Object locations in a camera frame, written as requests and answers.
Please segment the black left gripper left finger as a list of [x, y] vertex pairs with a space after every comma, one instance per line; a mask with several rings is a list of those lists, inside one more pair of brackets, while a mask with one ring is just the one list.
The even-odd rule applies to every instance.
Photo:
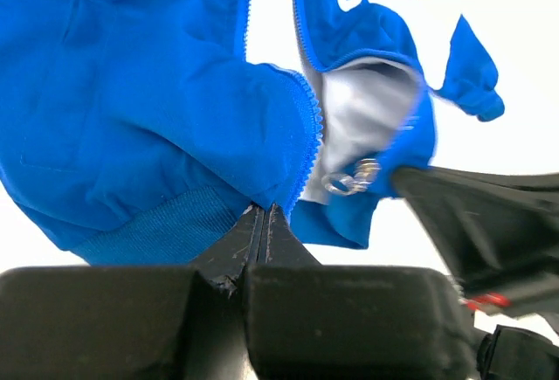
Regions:
[[2, 378], [260, 379], [242, 293], [264, 221], [251, 207], [188, 266], [4, 273]]

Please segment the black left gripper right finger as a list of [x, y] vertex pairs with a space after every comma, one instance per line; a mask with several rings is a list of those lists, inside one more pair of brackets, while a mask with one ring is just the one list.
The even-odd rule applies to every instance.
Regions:
[[465, 379], [473, 327], [450, 281], [430, 268], [323, 266], [282, 210], [265, 215], [245, 274], [245, 334], [264, 379]]

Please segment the blue white red hooded jacket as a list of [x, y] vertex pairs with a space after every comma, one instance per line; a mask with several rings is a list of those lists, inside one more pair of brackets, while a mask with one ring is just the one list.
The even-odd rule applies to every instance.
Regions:
[[189, 262], [252, 205], [364, 249], [432, 98], [492, 121], [498, 76], [456, 0], [1, 0], [1, 182], [90, 264]]

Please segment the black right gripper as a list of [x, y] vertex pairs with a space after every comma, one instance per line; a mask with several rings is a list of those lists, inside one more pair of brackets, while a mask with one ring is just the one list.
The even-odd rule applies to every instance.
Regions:
[[[470, 305], [520, 317], [558, 311], [558, 175], [400, 168], [392, 183]], [[474, 330], [479, 379], [557, 379], [558, 347], [525, 328]]]

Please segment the silver zipper pull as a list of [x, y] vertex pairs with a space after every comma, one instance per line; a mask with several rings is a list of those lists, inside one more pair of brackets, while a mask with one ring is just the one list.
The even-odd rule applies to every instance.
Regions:
[[341, 172], [329, 173], [321, 179], [321, 183], [328, 192], [347, 197], [367, 191], [380, 169], [376, 159], [364, 158], [355, 164], [352, 175]]

